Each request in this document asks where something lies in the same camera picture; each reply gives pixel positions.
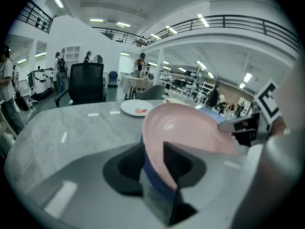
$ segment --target railing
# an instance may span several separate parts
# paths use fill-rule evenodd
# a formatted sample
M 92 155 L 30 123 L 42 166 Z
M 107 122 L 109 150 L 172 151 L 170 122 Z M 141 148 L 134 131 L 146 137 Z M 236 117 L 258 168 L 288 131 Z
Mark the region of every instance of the railing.
M 204 19 L 207 22 L 208 27 L 204 25 L 201 19 L 196 18 L 188 21 L 183 21 L 171 26 L 168 29 L 164 29 L 156 33 L 154 37 L 149 37 L 147 41 L 148 43 L 153 43 L 166 37 L 175 35 L 174 32 L 182 33 L 198 29 L 208 30 L 209 28 L 237 28 L 258 32 L 275 38 L 293 48 L 297 52 L 300 48 L 299 39 L 296 34 L 286 29 L 285 27 L 271 21 L 244 15 L 212 15 L 206 16 Z
M 17 19 L 49 33 L 53 19 L 47 15 L 37 4 L 29 1 L 20 11 Z
M 134 44 L 137 47 L 147 46 L 148 42 L 147 39 L 136 34 L 115 30 L 115 29 L 107 29 L 101 27 L 93 27 L 100 33 L 107 36 L 109 39 L 121 42 L 121 43 L 130 43 Z

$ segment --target pillar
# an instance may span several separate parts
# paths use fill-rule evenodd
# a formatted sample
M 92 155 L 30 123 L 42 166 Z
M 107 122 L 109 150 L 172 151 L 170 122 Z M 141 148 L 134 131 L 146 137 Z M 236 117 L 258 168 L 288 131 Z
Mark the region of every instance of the pillar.
M 36 49 L 37 49 L 37 40 L 33 40 L 32 45 L 30 46 L 30 52 L 29 52 L 29 73 L 37 70 L 35 67 Z
M 154 79 L 153 79 L 153 84 L 154 85 L 157 85 L 159 83 L 159 79 L 160 79 L 160 71 L 162 70 L 163 68 L 163 61 L 164 61 L 164 49 L 161 48 L 160 51 L 159 51 L 159 56 L 158 56 L 158 62 L 157 62 L 157 69 L 156 69 L 156 74 L 154 76 Z

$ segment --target black bag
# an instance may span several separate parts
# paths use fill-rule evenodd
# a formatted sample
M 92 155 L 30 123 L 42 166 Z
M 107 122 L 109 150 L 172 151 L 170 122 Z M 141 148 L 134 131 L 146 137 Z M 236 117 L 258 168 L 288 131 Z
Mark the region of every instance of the black bag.
M 63 58 L 58 59 L 57 65 L 58 65 L 59 72 L 66 72 L 66 67 L 65 67 L 66 62 Z
M 25 101 L 24 97 L 20 95 L 20 93 L 16 93 L 15 102 L 16 102 L 18 108 L 20 108 L 21 111 L 28 111 L 29 110 L 27 102 Z

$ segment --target pink bowl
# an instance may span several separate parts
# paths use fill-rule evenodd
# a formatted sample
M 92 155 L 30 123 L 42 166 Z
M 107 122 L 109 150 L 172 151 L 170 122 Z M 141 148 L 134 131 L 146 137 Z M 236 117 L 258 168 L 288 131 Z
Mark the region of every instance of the pink bowl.
M 164 142 L 238 155 L 231 136 L 218 131 L 216 121 L 182 104 L 161 104 L 153 108 L 145 117 L 142 134 L 152 167 L 172 190 L 176 190 L 177 185 L 163 162 Z

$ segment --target black backpack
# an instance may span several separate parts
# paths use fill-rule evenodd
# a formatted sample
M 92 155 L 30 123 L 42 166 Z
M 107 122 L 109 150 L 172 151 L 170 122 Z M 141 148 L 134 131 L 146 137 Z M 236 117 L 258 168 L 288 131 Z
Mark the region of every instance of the black backpack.
M 57 66 L 58 66 L 59 72 L 66 72 L 65 65 L 66 65 L 66 62 L 63 58 L 58 59 Z

